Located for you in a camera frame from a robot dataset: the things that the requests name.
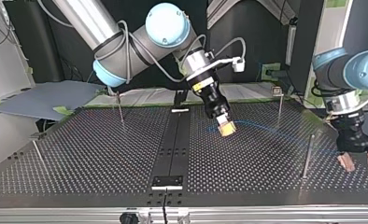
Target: black cable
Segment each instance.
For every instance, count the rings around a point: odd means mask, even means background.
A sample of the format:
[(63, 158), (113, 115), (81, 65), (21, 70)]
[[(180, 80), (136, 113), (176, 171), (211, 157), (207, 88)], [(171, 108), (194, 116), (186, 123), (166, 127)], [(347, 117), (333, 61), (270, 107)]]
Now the black cable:
[(312, 94), (317, 97), (334, 97), (334, 96), (348, 93), (350, 91), (353, 91), (353, 90), (348, 90), (348, 89), (342, 89), (342, 90), (337, 90), (337, 91), (324, 90), (318, 85), (317, 80), (314, 81), (314, 85), (311, 89)]
[(62, 62), (70, 69), (70, 78), (69, 80), (73, 80), (74, 77), (77, 77), (80, 81), (84, 81), (83, 75), (79, 72), (77, 67), (73, 65), (70, 61), (66, 60), (66, 58), (59, 56)]
[(286, 5), (286, 3), (287, 3), (287, 0), (284, 0), (282, 8), (280, 9), (280, 16), (279, 16), (280, 31), (282, 29), (283, 11), (284, 11), (284, 6)]
[(4, 39), (0, 41), (0, 45), (2, 45), (4, 42), (6, 42), (6, 40), (9, 38), (9, 35), (10, 35), (10, 32), (11, 32), (11, 25), (9, 24), (8, 27), (9, 27), (8, 32), (7, 32), (6, 36), (4, 37)]

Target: robotic arm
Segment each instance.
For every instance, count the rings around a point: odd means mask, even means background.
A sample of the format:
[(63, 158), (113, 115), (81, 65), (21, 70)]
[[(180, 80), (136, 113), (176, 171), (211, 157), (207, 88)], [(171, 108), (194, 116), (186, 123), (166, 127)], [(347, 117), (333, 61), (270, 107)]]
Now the robotic arm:
[[(175, 82), (187, 80), (196, 95), (205, 103), (210, 119), (217, 119), (223, 136), (235, 132), (229, 121), (230, 107), (219, 91), (218, 77), (213, 68), (220, 63), (232, 63), (235, 72), (243, 72), (244, 55), (215, 62), (211, 53), (205, 53), (190, 20), (178, 7), (162, 3), (147, 15), (146, 24), (129, 33), (125, 21), (122, 30), (99, 0), (53, 0), (95, 55), (93, 69), (107, 86), (118, 87), (153, 64)], [(158, 64), (173, 53), (184, 78), (170, 77)]]
[(317, 81), (312, 93), (323, 98), (331, 125), (338, 131), (338, 160), (353, 171), (348, 152), (368, 153), (368, 135), (361, 128), (368, 98), (361, 99), (356, 93), (368, 90), (368, 50), (348, 55), (344, 49), (333, 49), (315, 56), (313, 67)]

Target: white wall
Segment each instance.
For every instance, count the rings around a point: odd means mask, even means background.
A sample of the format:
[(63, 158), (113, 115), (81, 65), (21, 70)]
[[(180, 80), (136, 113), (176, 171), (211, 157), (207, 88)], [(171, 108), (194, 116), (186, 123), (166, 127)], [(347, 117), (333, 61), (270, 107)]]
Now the white wall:
[[(33, 80), (25, 73), (26, 62), (18, 48), (6, 41), (0, 46), (0, 99), (31, 87)], [(0, 114), (0, 162), (24, 147), (28, 137), (37, 132), (35, 120)]]
[(9, 41), (0, 46), (0, 97), (31, 86), (18, 49)]

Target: metal cylinder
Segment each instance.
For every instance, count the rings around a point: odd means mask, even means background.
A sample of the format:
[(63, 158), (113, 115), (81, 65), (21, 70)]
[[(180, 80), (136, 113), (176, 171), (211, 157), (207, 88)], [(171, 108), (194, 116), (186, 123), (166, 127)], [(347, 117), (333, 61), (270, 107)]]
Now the metal cylinder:
[(91, 49), (120, 31), (99, 0), (53, 0)]
[[(176, 48), (163, 48), (156, 45), (149, 39), (149, 35), (146, 31), (146, 26), (140, 27), (136, 30), (133, 35), (142, 43), (142, 45), (151, 52), (152, 56), (159, 61), (164, 58), (168, 54), (175, 52), (174, 55), (182, 56), (185, 51), (188, 49), (193, 39), (196, 37), (196, 33), (191, 28), (190, 35), (187, 39)], [(146, 51), (140, 46), (136, 41), (130, 38), (130, 63), (131, 63), (131, 76), (135, 76), (148, 68), (149, 66), (155, 64), (152, 61), (151, 57), (146, 53)], [(109, 53), (120, 43), (120, 38), (117, 38), (113, 41), (110, 41), (108, 44), (103, 46), (96, 52), (96, 55), (101, 56)], [(195, 47), (202, 46), (200, 43), (197, 43)], [(103, 59), (100, 64), (109, 72), (113, 73), (117, 77), (125, 78), (127, 74), (127, 66), (126, 66), (126, 50), (124, 45), (118, 49), (114, 54), (110, 57)]]

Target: black panel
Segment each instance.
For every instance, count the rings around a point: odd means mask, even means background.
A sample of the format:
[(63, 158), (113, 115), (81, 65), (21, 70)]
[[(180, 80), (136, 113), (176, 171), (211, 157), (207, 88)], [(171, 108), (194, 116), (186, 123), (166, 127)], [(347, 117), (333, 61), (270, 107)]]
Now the black panel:
[[(257, 1), (241, 1), (232, 7), (211, 29), (210, 46), (215, 52), (227, 42), (242, 36), (247, 43), (246, 72), (234, 73), (231, 66), (219, 70), (221, 82), (255, 81), (259, 63), (284, 63), (286, 58), (287, 26)], [(240, 56), (242, 46), (235, 43), (220, 57)]]
[(305, 1), (300, 6), (290, 75), (295, 89), (305, 92), (315, 49), (324, 0)]
[(37, 2), (4, 2), (36, 83), (64, 80), (50, 24)]
[(344, 48), (352, 54), (368, 49), (368, 0), (353, 1)]

